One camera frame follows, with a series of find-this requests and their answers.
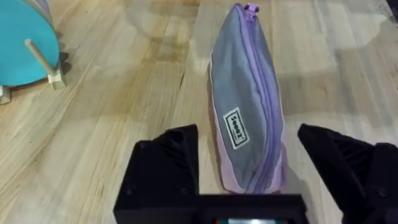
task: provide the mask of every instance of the teal plate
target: teal plate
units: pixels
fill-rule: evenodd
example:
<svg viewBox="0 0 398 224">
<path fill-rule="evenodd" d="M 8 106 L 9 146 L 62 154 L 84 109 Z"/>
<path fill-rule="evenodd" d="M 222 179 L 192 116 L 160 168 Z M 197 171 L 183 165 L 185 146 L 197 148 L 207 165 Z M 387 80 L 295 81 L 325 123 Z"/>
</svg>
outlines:
<svg viewBox="0 0 398 224">
<path fill-rule="evenodd" d="M 44 67 L 25 46 L 26 39 L 31 39 L 55 68 L 60 53 L 50 24 L 21 0 L 0 1 L 0 85 L 23 85 L 46 76 Z"/>
</svg>

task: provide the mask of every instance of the gray pencil case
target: gray pencil case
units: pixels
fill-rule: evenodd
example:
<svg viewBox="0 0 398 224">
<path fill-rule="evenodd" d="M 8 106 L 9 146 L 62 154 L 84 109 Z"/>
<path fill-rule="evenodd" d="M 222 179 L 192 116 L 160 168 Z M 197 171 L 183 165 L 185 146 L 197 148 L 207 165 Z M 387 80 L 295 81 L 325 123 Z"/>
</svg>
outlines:
<svg viewBox="0 0 398 224">
<path fill-rule="evenodd" d="M 236 193 L 273 193 L 285 182 L 279 86 L 258 11 L 233 6 L 209 67 L 221 176 Z"/>
</svg>

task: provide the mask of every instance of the printed logo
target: printed logo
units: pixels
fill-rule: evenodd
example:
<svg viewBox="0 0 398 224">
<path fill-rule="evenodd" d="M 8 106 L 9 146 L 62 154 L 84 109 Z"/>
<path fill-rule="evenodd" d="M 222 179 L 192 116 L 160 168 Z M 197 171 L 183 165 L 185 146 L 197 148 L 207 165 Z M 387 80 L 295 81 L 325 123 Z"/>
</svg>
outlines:
<svg viewBox="0 0 398 224">
<path fill-rule="evenodd" d="M 239 108 L 231 110 L 223 117 L 234 149 L 238 149 L 250 141 Z"/>
</svg>

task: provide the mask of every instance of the zipper pull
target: zipper pull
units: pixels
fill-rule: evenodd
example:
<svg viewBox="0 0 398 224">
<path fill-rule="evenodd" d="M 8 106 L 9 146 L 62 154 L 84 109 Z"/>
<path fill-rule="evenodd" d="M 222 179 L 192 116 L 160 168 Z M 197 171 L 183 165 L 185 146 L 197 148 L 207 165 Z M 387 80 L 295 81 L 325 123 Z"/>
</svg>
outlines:
<svg viewBox="0 0 398 224">
<path fill-rule="evenodd" d="M 247 3 L 244 6 L 244 11 L 246 15 L 246 20 L 253 22 L 254 18 L 257 17 L 256 13 L 260 11 L 260 7 L 254 3 Z"/>
</svg>

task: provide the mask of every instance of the wooden floor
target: wooden floor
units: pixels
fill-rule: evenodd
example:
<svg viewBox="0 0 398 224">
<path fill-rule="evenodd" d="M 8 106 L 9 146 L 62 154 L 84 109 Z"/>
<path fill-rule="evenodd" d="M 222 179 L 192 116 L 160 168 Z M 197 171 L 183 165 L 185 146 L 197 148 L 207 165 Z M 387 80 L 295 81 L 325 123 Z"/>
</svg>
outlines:
<svg viewBox="0 0 398 224">
<path fill-rule="evenodd" d="M 384 0 L 257 0 L 282 92 L 289 185 L 312 223 L 341 213 L 297 139 L 301 123 L 398 144 L 398 24 Z M 51 0 L 67 87 L 0 106 L 0 223 L 114 223 L 134 143 L 200 130 L 202 193 L 223 192 L 206 66 L 228 0 Z"/>
</svg>

